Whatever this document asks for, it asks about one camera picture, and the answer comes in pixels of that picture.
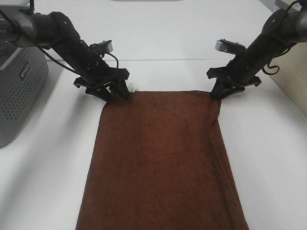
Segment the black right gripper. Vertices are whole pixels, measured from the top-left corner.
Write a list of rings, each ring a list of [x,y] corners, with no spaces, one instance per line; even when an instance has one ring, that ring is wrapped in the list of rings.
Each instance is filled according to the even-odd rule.
[[[259,86],[261,80],[255,76],[256,71],[253,67],[219,67],[210,68],[207,71],[209,79],[216,78],[214,87],[210,93],[213,100],[224,99],[236,93],[243,92],[244,87]]]

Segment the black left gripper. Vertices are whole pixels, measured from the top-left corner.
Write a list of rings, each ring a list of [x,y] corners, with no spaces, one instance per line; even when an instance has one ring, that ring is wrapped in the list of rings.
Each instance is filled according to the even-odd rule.
[[[89,83],[84,79],[84,76],[77,78],[73,85],[77,88],[81,86],[87,87],[85,93],[91,96],[95,96],[102,99],[105,102],[110,101],[111,93],[105,89],[109,89],[118,94],[124,100],[130,98],[130,92],[126,85],[126,80],[129,78],[130,73],[127,69],[112,68],[109,67],[105,76],[90,76],[89,78],[93,80],[93,83]]]

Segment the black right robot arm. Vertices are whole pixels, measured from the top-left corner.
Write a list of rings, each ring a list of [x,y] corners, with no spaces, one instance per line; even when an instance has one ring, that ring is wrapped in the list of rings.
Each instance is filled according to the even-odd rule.
[[[233,54],[224,67],[210,68],[209,79],[216,82],[211,91],[212,99],[223,99],[243,92],[247,86],[258,86],[261,80],[256,74],[270,65],[274,58],[280,57],[298,43],[307,40],[307,2],[300,0],[300,10],[279,9],[265,22],[259,36],[245,47],[239,43],[217,40],[215,48],[220,52]]]

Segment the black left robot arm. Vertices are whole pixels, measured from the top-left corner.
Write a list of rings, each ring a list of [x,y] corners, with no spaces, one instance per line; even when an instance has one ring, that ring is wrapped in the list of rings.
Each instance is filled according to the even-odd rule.
[[[30,9],[13,12],[0,10],[0,41],[11,42],[20,48],[37,47],[43,53],[53,49],[67,64],[66,69],[77,74],[77,88],[85,87],[86,94],[109,101],[114,93],[128,100],[126,80],[130,73],[118,66],[110,67],[104,60],[112,55],[112,41],[87,45],[71,20],[59,11],[34,13]]]

